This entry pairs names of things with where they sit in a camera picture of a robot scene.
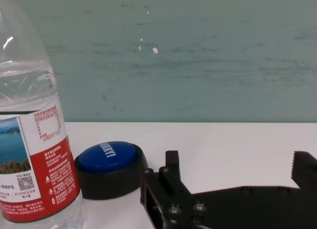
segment blue button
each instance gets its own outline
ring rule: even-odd
[[[122,169],[136,159],[135,146],[128,142],[112,141],[92,146],[79,155],[82,170],[105,173]]]

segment green wall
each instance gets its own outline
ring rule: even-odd
[[[317,0],[16,2],[68,121],[317,121]]]

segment white table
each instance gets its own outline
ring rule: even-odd
[[[165,151],[178,150],[181,177],[193,192],[242,185],[294,186],[294,151],[317,157],[317,124],[301,123],[67,123],[74,157],[97,143],[140,146],[155,171]],[[151,229],[140,191],[105,201],[85,200],[88,229]]]

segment bottle label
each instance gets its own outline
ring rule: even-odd
[[[0,120],[0,209],[12,222],[53,215],[80,192],[58,97],[47,108]]]

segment black button base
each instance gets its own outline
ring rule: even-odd
[[[106,200],[124,196],[140,187],[140,173],[148,167],[147,160],[140,147],[136,148],[136,159],[130,165],[112,172],[91,173],[83,171],[79,156],[75,167],[83,198]]]

